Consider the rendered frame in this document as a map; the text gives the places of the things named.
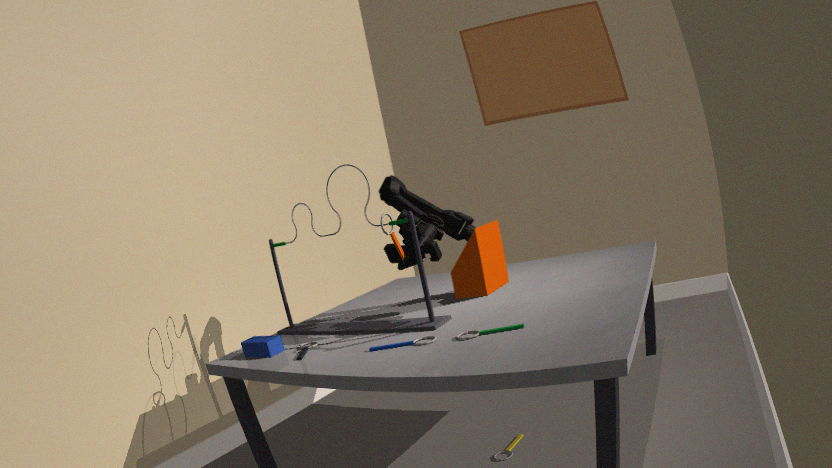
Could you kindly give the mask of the grey hoop with orange handle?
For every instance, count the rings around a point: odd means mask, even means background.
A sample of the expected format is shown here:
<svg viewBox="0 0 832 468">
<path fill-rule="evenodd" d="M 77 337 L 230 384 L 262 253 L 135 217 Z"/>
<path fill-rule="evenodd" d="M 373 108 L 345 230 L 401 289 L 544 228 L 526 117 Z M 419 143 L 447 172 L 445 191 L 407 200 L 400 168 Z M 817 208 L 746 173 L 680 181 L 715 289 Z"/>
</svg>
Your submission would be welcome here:
<svg viewBox="0 0 832 468">
<path fill-rule="evenodd" d="M 399 252 L 399 254 L 400 254 L 400 256 L 401 256 L 401 258 L 402 258 L 402 260 L 404 260 L 406 256 L 405 256 L 404 251 L 403 251 L 403 249 L 402 249 L 402 247 L 401 247 L 401 245 L 400 245 L 400 243 L 399 243 L 399 241 L 398 241 L 398 239 L 397 239 L 397 237 L 396 237 L 396 235 L 395 235 L 395 233 L 394 233 L 394 231 L 393 231 L 393 230 L 394 230 L 394 225 L 392 225 L 392 229 L 391 229 L 391 232 L 390 232 L 390 233 L 387 233 L 387 232 L 384 230 L 384 227 L 383 227 L 383 217 L 384 217 L 384 215 L 389 216 L 390 220 L 391 220 L 391 221 L 393 221 L 393 219 L 392 219 L 392 217 L 391 217 L 391 215 L 390 215 L 390 214 L 388 214 L 388 213 L 383 213 L 383 215 L 381 216 L 381 221 L 380 221 L 380 223 L 381 223 L 381 228 L 382 228 L 383 232 L 384 232 L 386 235 L 390 235 L 390 236 L 391 236 L 391 238 L 392 238 L 392 240 L 393 240 L 393 242 L 394 242 L 394 244 L 395 244 L 395 246 L 396 246 L 396 248 L 397 248 L 397 250 L 398 250 L 398 252 Z"/>
</svg>

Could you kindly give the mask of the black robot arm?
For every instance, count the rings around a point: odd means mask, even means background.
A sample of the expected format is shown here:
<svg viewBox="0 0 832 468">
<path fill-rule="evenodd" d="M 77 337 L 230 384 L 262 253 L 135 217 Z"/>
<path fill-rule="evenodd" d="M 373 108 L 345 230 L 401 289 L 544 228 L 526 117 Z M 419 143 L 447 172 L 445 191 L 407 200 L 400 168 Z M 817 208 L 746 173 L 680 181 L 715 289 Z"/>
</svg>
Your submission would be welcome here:
<svg viewBox="0 0 832 468">
<path fill-rule="evenodd" d="M 407 190 L 404 183 L 392 175 L 385 177 L 378 192 L 381 200 L 400 212 L 397 220 L 408 218 L 408 211 L 413 213 L 419 245 L 423 240 L 424 232 L 430 236 L 431 241 L 436 239 L 441 241 L 444 232 L 458 241 L 463 239 L 469 241 L 476 228 L 471 225 L 474 219 L 470 216 L 454 210 L 442 210 Z M 400 227 L 399 234 L 404 238 L 403 244 L 412 240 L 409 222 L 397 224 L 397 226 Z"/>
</svg>

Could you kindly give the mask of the grey loop with blue handle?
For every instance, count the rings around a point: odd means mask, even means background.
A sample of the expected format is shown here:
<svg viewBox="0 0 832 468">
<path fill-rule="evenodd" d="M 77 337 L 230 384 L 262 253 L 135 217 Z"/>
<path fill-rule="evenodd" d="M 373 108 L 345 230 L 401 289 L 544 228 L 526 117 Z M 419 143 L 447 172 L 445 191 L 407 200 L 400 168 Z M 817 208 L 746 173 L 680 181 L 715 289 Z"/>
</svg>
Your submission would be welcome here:
<svg viewBox="0 0 832 468">
<path fill-rule="evenodd" d="M 415 343 L 415 342 L 417 342 L 417 341 L 419 341 L 419 340 L 422 340 L 422 339 L 427 339 L 427 338 L 434 338 L 434 339 L 433 339 L 433 340 L 431 340 L 431 341 L 429 341 L 429 342 L 426 342 L 426 343 Z M 383 346 L 379 346 L 379 347 L 370 347 L 370 348 L 369 348 L 369 352 L 371 352 L 371 351 L 377 351 L 377 350 L 382 350 L 382 349 L 397 348 L 397 347 L 402 347 L 402 346 L 411 345 L 411 344 L 415 344 L 415 345 L 430 344 L 430 343 L 433 343 L 434 341 L 436 341 L 436 337 L 435 337 L 435 336 L 425 336 L 425 337 L 418 338 L 418 339 L 416 339 L 416 340 L 414 340 L 414 341 L 409 341 L 409 342 L 404 342 L 404 343 L 394 343 L 394 344 L 383 345 Z"/>
</svg>

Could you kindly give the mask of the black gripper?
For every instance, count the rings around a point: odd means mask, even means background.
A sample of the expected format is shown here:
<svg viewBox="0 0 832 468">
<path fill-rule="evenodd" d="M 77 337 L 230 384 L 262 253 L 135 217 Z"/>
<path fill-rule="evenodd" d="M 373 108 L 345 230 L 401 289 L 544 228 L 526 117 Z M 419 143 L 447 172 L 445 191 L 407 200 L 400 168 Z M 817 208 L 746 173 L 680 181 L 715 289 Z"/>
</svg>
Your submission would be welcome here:
<svg viewBox="0 0 832 468">
<path fill-rule="evenodd" d="M 409 268 L 411 266 L 417 265 L 417 259 L 415 255 L 413 241 L 406 241 L 404 242 L 405 245 L 401 245 L 405 259 L 402 260 L 395 244 L 387 244 L 384 247 L 384 251 L 391 263 L 398 263 L 398 270 L 403 270 Z M 431 262 L 439 261 L 442 257 L 441 250 L 436 241 L 431 241 L 430 236 L 424 232 L 424 237 L 422 242 L 420 243 L 420 251 L 422 260 L 426 257 L 425 254 L 431 255 Z"/>
</svg>

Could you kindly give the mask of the blue block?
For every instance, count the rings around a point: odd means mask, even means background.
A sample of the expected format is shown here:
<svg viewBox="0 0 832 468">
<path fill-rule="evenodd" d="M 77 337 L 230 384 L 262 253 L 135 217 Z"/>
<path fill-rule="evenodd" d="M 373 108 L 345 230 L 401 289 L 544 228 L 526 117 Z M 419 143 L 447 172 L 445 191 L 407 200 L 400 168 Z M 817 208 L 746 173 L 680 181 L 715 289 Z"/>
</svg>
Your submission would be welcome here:
<svg viewBox="0 0 832 468">
<path fill-rule="evenodd" d="M 270 358 L 285 350 L 280 335 L 253 336 L 244 340 L 241 346 L 245 357 Z"/>
</svg>

